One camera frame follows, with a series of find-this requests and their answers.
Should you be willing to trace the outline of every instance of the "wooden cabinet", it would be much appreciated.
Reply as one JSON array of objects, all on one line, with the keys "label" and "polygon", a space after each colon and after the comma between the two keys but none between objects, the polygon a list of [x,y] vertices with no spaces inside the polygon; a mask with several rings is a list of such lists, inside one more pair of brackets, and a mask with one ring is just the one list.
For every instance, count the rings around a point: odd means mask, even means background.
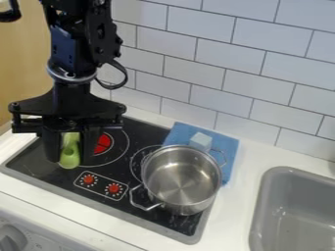
[{"label": "wooden cabinet", "polygon": [[0,23],[0,125],[11,115],[10,102],[45,93],[52,86],[46,73],[50,34],[38,0],[20,1],[23,17]]}]

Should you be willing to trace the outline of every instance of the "pot handle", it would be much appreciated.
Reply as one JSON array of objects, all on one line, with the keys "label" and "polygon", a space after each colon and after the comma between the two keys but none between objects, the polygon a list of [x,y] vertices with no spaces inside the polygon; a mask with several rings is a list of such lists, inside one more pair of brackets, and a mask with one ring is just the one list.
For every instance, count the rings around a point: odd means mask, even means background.
[{"label": "pot handle", "polygon": [[223,158],[223,163],[220,165],[221,168],[223,168],[225,165],[227,165],[227,158],[225,157],[225,153],[222,150],[211,148],[211,151],[215,151],[217,153],[220,153]]},{"label": "pot handle", "polygon": [[134,202],[134,200],[133,200],[133,192],[134,192],[135,190],[137,190],[138,188],[140,188],[142,185],[143,185],[143,184],[139,184],[139,185],[137,185],[137,186],[135,186],[135,187],[133,187],[133,188],[131,188],[131,189],[129,190],[129,201],[130,201],[130,204],[131,204],[132,206],[134,206],[135,208],[139,208],[139,209],[141,209],[141,210],[143,210],[143,211],[145,211],[145,212],[149,212],[149,211],[153,210],[154,208],[157,208],[157,207],[159,207],[159,206],[162,206],[163,203],[157,203],[157,204],[155,204],[155,205],[152,205],[152,206],[146,208],[146,207],[144,207],[144,206],[142,206],[142,205],[137,204],[137,203]]}]

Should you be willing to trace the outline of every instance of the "white countertop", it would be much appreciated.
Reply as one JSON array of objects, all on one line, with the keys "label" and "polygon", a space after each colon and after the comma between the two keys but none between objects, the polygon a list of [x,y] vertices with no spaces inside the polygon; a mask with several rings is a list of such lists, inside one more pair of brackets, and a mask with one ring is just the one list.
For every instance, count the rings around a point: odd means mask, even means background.
[{"label": "white countertop", "polygon": [[[134,108],[128,108],[127,115],[161,126],[171,127],[174,123],[172,119]],[[0,163],[33,138],[33,134],[2,135]],[[239,139],[231,181],[219,191],[203,237],[195,245],[182,244],[3,174],[0,174],[0,210],[10,209],[18,216],[70,235],[96,250],[249,251],[248,235],[263,173],[273,167],[289,166],[334,177],[335,164]]]}]

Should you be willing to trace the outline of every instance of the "stove knob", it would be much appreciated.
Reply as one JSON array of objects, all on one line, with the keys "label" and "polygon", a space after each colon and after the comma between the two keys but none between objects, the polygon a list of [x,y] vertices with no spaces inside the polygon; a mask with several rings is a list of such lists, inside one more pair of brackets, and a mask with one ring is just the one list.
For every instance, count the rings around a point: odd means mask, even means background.
[{"label": "stove knob", "polygon": [[85,184],[92,184],[94,182],[94,177],[93,176],[85,176],[83,179]]},{"label": "stove knob", "polygon": [[13,226],[2,226],[0,228],[0,250],[23,251],[27,240],[23,233]]},{"label": "stove knob", "polygon": [[110,193],[118,193],[120,191],[120,188],[117,184],[113,183],[110,184],[109,191]]}]

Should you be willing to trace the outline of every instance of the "black stovetop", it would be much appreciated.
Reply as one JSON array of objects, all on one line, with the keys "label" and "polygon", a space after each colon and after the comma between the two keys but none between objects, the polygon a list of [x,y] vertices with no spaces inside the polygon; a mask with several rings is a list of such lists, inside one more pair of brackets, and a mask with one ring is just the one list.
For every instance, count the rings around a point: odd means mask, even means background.
[{"label": "black stovetop", "polygon": [[[168,233],[170,230],[192,236],[202,221],[202,213],[181,217],[161,208],[144,212],[129,202],[129,189],[140,184],[141,162],[147,154],[162,145],[168,133],[168,129],[159,126],[124,119],[123,130],[105,131],[96,149],[96,156],[85,167],[65,170],[57,164],[48,162],[44,157],[41,141],[36,140],[7,163],[6,168],[83,196],[97,202],[98,205],[113,207],[163,226],[165,230],[162,232],[166,232],[167,236],[173,235]],[[134,193],[134,200],[143,206],[152,205],[142,188]]]}]

